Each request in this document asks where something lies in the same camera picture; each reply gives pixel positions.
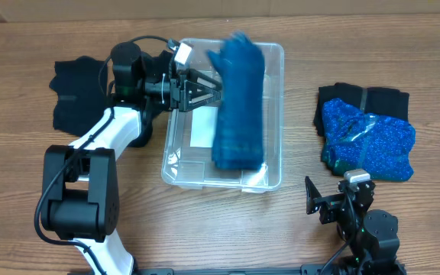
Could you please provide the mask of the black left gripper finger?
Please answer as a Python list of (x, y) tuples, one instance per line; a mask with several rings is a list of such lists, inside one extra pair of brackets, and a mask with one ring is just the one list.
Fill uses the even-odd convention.
[(188, 69), (186, 71), (186, 75), (187, 75), (186, 78), (195, 84), (200, 84), (217, 91), (222, 90), (222, 84), (219, 81), (213, 79), (211, 76), (208, 76), (198, 70)]
[(222, 94), (219, 91), (202, 91), (189, 90), (186, 93), (186, 106), (183, 109), (185, 112), (192, 111), (195, 108), (217, 102), (221, 99)]

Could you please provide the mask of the blue jeans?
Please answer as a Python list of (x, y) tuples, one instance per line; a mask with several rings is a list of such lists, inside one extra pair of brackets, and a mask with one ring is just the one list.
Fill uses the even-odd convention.
[(264, 162), (264, 55), (246, 34), (236, 32), (207, 56), (222, 79), (212, 160), (221, 170), (258, 170)]

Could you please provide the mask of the blue sparkly garment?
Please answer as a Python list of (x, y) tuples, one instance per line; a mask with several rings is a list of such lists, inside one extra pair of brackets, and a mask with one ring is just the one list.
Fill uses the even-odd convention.
[(404, 182), (414, 174), (409, 155), (416, 130), (409, 122), (332, 99), (322, 107), (322, 124), (321, 161), (336, 176), (362, 169), (373, 180)]

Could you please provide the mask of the black cloth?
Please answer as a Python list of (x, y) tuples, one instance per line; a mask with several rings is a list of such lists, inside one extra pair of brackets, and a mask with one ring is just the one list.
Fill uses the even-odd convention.
[(313, 124), (318, 136), (325, 134), (322, 123), (322, 107), (332, 99), (339, 98), (343, 102), (359, 108), (364, 113), (386, 115), (404, 121), (409, 120), (409, 93), (387, 87), (360, 87), (345, 82), (337, 82), (331, 86), (319, 87), (319, 96)]

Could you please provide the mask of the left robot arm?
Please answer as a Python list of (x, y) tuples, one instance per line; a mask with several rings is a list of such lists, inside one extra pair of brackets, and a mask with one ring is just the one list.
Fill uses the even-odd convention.
[(217, 102), (219, 81), (189, 68), (193, 46), (166, 40), (166, 63), (143, 52), (138, 39), (114, 46), (105, 60), (114, 79), (99, 80), (106, 109), (80, 139), (44, 155), (42, 194), (34, 212), (38, 237), (74, 246), (93, 274), (137, 274), (137, 261), (117, 232), (117, 159), (129, 144), (144, 146), (161, 112), (190, 112)]

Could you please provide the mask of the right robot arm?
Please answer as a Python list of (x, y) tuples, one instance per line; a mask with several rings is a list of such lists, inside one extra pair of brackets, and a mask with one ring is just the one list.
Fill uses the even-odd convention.
[(400, 247), (398, 218), (370, 209), (376, 185), (364, 170), (352, 170), (338, 182), (338, 193), (322, 196), (310, 178), (305, 178), (306, 213), (319, 213), (324, 225), (337, 224), (344, 244), (324, 264), (304, 264), (302, 274), (405, 274), (397, 260)]

